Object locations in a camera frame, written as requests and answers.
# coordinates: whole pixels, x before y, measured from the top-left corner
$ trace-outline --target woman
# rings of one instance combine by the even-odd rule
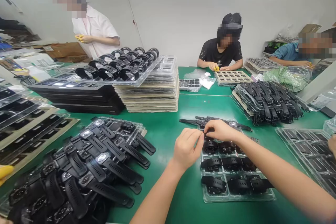
[[[217,38],[203,44],[198,57],[197,66],[209,67],[212,71],[233,71],[243,66],[242,49],[240,47],[242,17],[239,13],[227,14],[217,30]]]
[[[120,37],[109,19],[87,4],[86,0],[57,0],[72,11],[75,37],[92,58],[111,53],[119,48]]]

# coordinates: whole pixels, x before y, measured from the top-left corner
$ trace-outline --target cardboard box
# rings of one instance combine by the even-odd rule
[[[77,62],[84,61],[88,58],[89,57],[85,54],[85,55],[76,55],[76,56],[68,56],[68,57],[63,57],[63,58],[56,58],[56,60],[59,62],[77,63]]]
[[[44,49],[51,58],[65,58],[69,56],[86,55],[86,52],[78,42],[51,44],[50,46],[44,47]]]

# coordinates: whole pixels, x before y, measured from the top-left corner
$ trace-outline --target finger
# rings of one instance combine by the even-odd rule
[[[193,134],[193,133],[195,133],[195,132],[198,132],[199,130],[198,129],[189,129],[184,135],[183,135],[183,140],[184,141],[187,141],[188,140],[188,138]]]
[[[198,138],[200,137],[200,135],[202,135],[202,134],[203,134],[202,131],[199,131],[199,130],[194,131],[194,132],[188,137],[187,142],[188,142],[189,144],[191,144],[192,147],[194,147],[194,146],[195,146],[195,143],[196,143],[196,141],[197,141],[197,139],[198,139]]]
[[[209,128],[213,128],[213,127],[214,127],[214,120],[208,121],[204,127],[204,134],[208,132]]]
[[[201,155],[201,151],[203,149],[203,144],[204,144],[204,134],[200,135],[194,150],[194,153],[197,154],[198,156]]]

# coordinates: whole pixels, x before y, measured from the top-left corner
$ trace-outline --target plastic bag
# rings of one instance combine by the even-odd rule
[[[323,130],[329,135],[333,135],[336,133],[336,116],[334,118],[331,118],[330,120],[324,121]]]
[[[274,81],[292,92],[299,92],[308,85],[310,73],[307,68],[300,66],[284,66],[264,72],[262,77],[264,81]]]
[[[195,69],[191,73],[186,73],[183,77],[183,79],[200,79],[205,74],[204,69]]]

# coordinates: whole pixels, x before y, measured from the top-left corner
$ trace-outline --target yellow object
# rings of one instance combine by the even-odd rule
[[[13,166],[0,165],[0,186],[6,181],[5,177],[14,171]]]

